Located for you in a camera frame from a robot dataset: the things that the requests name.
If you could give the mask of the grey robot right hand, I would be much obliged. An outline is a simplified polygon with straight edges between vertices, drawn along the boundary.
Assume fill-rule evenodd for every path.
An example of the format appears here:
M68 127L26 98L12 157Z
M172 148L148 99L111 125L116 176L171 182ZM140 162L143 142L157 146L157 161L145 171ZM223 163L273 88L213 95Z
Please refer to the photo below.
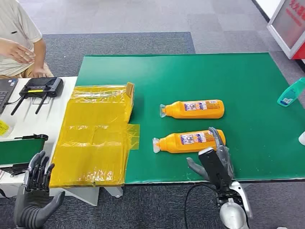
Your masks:
M218 130L209 127L215 143L216 149L205 148L198 153L201 165L195 163L192 158L188 157L187 163L191 170L202 176L203 180L212 183L217 190L223 187L227 188L233 179L233 166L230 161L229 148L225 146Z

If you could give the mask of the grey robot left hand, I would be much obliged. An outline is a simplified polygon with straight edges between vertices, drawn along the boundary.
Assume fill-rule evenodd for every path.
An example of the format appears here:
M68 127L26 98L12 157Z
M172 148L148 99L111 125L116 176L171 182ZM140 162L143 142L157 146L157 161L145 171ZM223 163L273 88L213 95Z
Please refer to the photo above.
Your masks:
M15 201L14 221L17 229L42 229L63 204L65 191L59 191L50 200L49 183L55 164L47 167L48 160L41 150L29 163Z

